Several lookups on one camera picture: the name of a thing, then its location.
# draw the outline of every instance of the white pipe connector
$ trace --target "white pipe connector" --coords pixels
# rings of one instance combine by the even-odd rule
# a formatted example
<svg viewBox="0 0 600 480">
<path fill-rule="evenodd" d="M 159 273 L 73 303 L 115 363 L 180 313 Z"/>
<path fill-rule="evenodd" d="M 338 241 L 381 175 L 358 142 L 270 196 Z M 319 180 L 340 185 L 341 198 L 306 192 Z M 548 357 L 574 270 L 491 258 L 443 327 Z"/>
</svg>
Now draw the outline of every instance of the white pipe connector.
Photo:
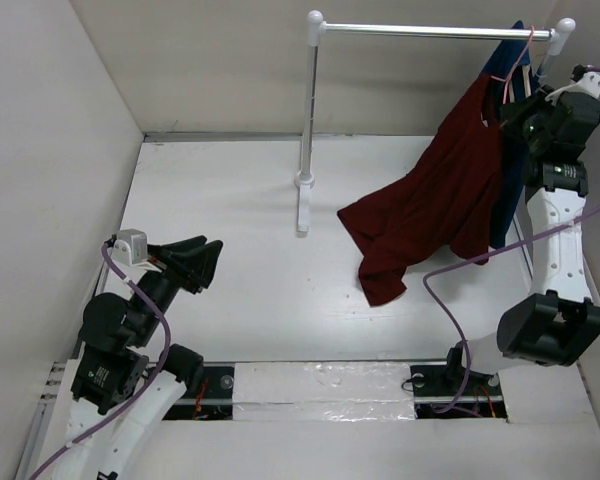
<svg viewBox="0 0 600 480">
<path fill-rule="evenodd" d="M 571 32 L 575 29 L 576 21 L 573 18 L 563 18 L 560 20 L 553 30 L 547 55 L 551 57 L 560 55 L 560 52 L 562 52 L 562 49 L 564 48 L 564 44 L 567 43 L 567 40 L 569 39 L 569 35 L 571 35 Z"/>
<path fill-rule="evenodd" d="M 307 43 L 310 47 L 317 47 L 320 44 L 320 36 L 327 29 L 327 22 L 324 21 L 322 13 L 312 10 L 307 15 L 307 23 L 309 24 Z"/>
</svg>

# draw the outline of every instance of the red garment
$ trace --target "red garment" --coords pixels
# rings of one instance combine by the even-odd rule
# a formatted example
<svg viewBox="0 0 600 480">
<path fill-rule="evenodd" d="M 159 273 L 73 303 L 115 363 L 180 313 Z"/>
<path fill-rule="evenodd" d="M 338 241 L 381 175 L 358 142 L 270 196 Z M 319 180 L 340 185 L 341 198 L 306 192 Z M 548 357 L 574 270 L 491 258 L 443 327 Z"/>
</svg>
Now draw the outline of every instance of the red garment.
<svg viewBox="0 0 600 480">
<path fill-rule="evenodd" d="M 489 83 L 477 78 L 404 178 L 338 212 L 364 255 L 358 275 L 371 306 L 404 292 L 407 267 L 442 245 L 462 258 L 488 250 L 502 181 L 499 125 L 482 121 Z"/>
</svg>

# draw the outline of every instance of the clothing rack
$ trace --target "clothing rack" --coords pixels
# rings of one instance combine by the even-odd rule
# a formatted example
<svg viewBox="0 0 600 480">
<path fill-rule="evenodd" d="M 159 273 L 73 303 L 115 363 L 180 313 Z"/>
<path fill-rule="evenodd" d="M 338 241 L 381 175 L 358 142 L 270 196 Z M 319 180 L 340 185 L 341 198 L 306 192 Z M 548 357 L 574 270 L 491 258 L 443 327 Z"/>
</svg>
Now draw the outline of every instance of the clothing rack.
<svg viewBox="0 0 600 480">
<path fill-rule="evenodd" d="M 307 233 L 311 223 L 311 189 L 315 177 L 311 172 L 311 148 L 313 145 L 313 113 L 315 108 L 316 71 L 318 66 L 318 46 L 320 38 L 326 33 L 352 33 L 363 35 L 386 35 L 402 37 L 462 38 L 478 40 L 528 40 L 532 36 L 535 42 L 549 42 L 549 49 L 538 68 L 535 78 L 542 83 L 560 54 L 576 22 L 563 18 L 556 28 L 549 30 L 514 30 L 500 28 L 457 28 L 457 27 L 421 27 L 402 25 L 359 25 L 349 23 L 327 23 L 322 13 L 314 10 L 307 16 L 309 56 L 307 63 L 307 86 L 305 97 L 304 129 L 300 153 L 300 171 L 296 175 L 298 187 L 298 232 Z"/>
</svg>

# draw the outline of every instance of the blue cloth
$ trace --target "blue cloth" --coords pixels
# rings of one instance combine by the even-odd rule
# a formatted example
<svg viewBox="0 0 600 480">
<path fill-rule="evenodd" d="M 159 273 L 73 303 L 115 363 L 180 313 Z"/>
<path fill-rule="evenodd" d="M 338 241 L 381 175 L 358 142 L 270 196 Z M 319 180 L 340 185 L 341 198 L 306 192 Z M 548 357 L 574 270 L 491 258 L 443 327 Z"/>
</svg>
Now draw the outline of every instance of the blue cloth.
<svg viewBox="0 0 600 480">
<path fill-rule="evenodd" d="M 523 29 L 524 24 L 519 20 L 512 28 Z M 526 40 L 503 40 L 487 61 L 482 72 L 499 78 L 505 78 L 526 44 Z M 531 57 L 527 51 L 520 60 L 510 83 L 510 88 L 513 88 L 515 101 L 525 98 L 524 78 L 521 67 L 530 64 Z M 531 69 L 529 69 L 529 85 L 531 93 L 535 92 L 539 86 L 533 79 Z M 504 83 L 493 80 L 491 95 L 494 111 L 498 119 L 500 117 L 503 92 Z M 500 196 L 491 210 L 489 245 L 493 248 L 500 248 L 505 245 L 507 231 L 513 220 L 513 215 L 515 214 L 516 206 L 522 193 L 522 167 L 528 155 L 529 149 L 526 144 L 516 142 L 507 137 L 502 139 L 502 188 Z"/>
</svg>

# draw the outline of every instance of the horizontal metal bar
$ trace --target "horizontal metal bar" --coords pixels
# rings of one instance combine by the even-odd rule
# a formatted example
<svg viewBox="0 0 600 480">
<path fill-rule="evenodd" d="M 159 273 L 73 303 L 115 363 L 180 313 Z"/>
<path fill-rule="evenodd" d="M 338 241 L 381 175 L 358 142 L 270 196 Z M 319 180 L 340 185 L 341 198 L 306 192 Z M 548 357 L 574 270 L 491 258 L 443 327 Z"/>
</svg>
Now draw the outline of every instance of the horizontal metal bar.
<svg viewBox="0 0 600 480">
<path fill-rule="evenodd" d="M 327 23 L 326 32 L 479 40 L 527 40 L 529 35 L 531 35 L 531 30 L 506 28 L 419 27 L 410 25 L 359 25 L 349 23 Z M 535 30 L 533 32 L 533 41 L 549 42 L 552 36 L 553 30 Z"/>
</svg>

